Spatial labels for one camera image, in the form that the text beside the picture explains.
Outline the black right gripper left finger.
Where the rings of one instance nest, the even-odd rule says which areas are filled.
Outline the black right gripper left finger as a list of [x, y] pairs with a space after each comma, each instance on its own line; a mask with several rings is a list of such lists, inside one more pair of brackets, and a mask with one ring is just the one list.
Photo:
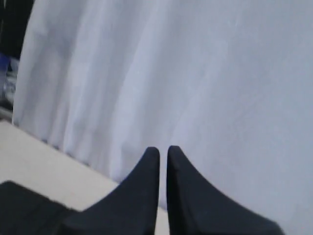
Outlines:
[[153, 235], [160, 153], [148, 147], [130, 174], [106, 197], [61, 223], [63, 235]]

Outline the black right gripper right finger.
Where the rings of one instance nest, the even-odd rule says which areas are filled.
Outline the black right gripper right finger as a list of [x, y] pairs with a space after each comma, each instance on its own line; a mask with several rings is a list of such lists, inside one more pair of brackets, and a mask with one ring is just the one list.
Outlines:
[[282, 235], [280, 226], [209, 183], [179, 146], [167, 154], [167, 211], [172, 235]]

